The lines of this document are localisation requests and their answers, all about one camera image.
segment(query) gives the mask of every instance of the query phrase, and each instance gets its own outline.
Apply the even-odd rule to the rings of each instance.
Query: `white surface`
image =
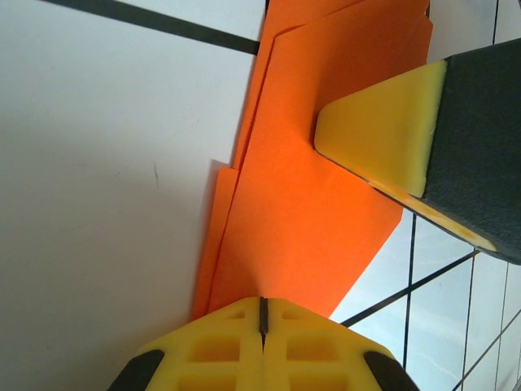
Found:
[[[240,37],[259,39],[265,0],[123,0],[127,4],[174,16]]]
[[[506,262],[485,254],[476,256],[465,371],[474,365],[501,331],[505,277]]]
[[[521,316],[501,336],[497,366],[497,391],[512,391],[518,381],[519,351],[521,349]]]
[[[503,325],[506,325],[520,310],[521,266],[509,265],[508,278],[506,280],[505,313],[503,315]]]
[[[498,354],[499,341],[496,342],[492,348],[490,348],[479,364],[465,379],[463,382],[463,391],[494,390],[496,384],[496,366]]]
[[[385,346],[398,362],[403,362],[406,308],[407,297],[402,297],[350,328]]]
[[[422,391],[452,390],[462,378],[471,266],[412,292],[407,372]]]
[[[343,322],[407,287],[412,220],[413,214],[404,210],[398,226],[340,302],[331,319]]]
[[[431,0],[429,61],[491,45],[495,15],[493,0]]]
[[[466,256],[474,249],[421,217],[416,219],[413,283]]]
[[[521,37],[521,6],[519,0],[499,0],[496,43]]]
[[[36,1],[0,48],[0,389],[105,389],[186,321],[253,58]]]

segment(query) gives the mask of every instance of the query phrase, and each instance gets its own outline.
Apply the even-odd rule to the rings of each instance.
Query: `orange paper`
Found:
[[[209,310],[261,294],[329,316],[381,248],[401,207],[319,156],[314,122],[327,103],[414,66],[406,51],[428,46],[413,38],[426,7],[358,2],[276,37]]]
[[[222,168],[217,175],[215,195],[213,197],[210,223],[206,233],[203,256],[199,265],[199,274],[195,285],[192,318],[197,319],[208,313],[213,276],[217,268],[217,259],[221,251],[222,235],[225,230],[228,212],[237,183],[238,170]]]
[[[247,143],[252,131],[274,39],[287,31],[360,1],[363,0],[273,0],[269,3],[269,12],[262,30],[259,53],[256,57],[252,80],[244,105],[243,120],[237,137],[232,167],[240,169],[246,156]]]

